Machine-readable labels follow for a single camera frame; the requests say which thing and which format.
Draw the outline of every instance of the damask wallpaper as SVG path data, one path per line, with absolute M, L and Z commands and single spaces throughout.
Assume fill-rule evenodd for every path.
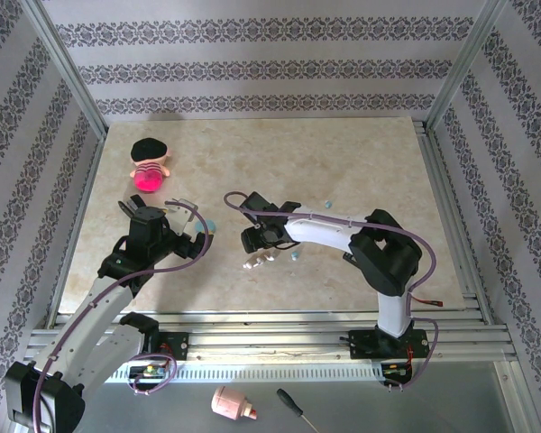
M 15 0 L 0 0 L 0 428 L 3 377 L 44 318 L 97 139 Z
M 505 7 L 436 138 L 541 419 L 541 0 Z
M 483 0 L 48 0 L 107 121 L 413 115 Z

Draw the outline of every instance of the marble tabletop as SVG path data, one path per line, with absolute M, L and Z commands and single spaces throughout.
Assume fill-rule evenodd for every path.
M 436 273 L 418 296 L 440 299 L 446 308 L 464 308 L 413 124 L 408 117 L 394 117 L 112 124 L 60 312 L 76 310 L 102 260 L 128 233 L 129 220 L 116 202 L 137 192 L 129 177 L 130 149 L 144 137 L 162 140 L 172 151 L 170 177 L 144 200 L 160 205 L 165 199 L 186 198 L 215 222 L 216 233 L 203 260 L 185 271 L 152 277 L 126 310 L 377 309 L 376 292 L 332 248 L 304 244 L 295 262 L 284 252 L 273 263 L 245 270 L 248 256 L 240 233 L 250 223 L 223 203 L 230 190 L 255 190 L 279 206 L 290 200 L 324 211 L 328 200 L 333 204 L 328 211 L 343 215 L 389 211 L 436 251 Z M 187 233 L 196 234 L 194 222 Z M 182 262 L 171 255 L 158 267 Z M 424 255 L 419 275 L 428 265 Z M 413 307 L 426 309 L 415 302 Z

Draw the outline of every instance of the plush doll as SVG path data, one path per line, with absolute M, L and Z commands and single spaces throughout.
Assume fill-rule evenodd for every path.
M 134 185 L 140 191 L 154 192 L 162 185 L 162 176 L 170 176 L 164 162 L 170 156 L 169 148 L 154 138 L 143 138 L 135 144 L 130 152 L 136 169 L 130 173 Z

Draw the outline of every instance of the screwdriver shaft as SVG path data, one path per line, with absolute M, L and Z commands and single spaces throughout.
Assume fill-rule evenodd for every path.
M 318 430 L 315 428 L 315 426 L 313 426 L 313 425 L 311 424 L 311 422 L 307 419 L 307 417 L 305 417 L 304 415 L 301 415 L 300 417 L 301 417 L 302 419 L 304 419 L 304 420 L 307 422 L 307 424 L 308 424 L 308 425 L 309 425 L 316 433 L 318 433 Z

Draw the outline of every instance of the screwdriver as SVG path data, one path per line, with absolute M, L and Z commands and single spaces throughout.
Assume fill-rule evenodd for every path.
M 318 430 L 313 426 L 310 421 L 303 415 L 303 410 L 297 406 L 294 400 L 292 400 L 292 397 L 290 397 L 285 390 L 282 388 L 277 389 L 277 395 L 279 396 L 280 400 L 285 403 L 285 405 L 291 409 L 293 412 L 295 412 L 295 415 L 298 417 L 301 417 L 305 420 L 305 422 L 316 432 L 318 433 Z

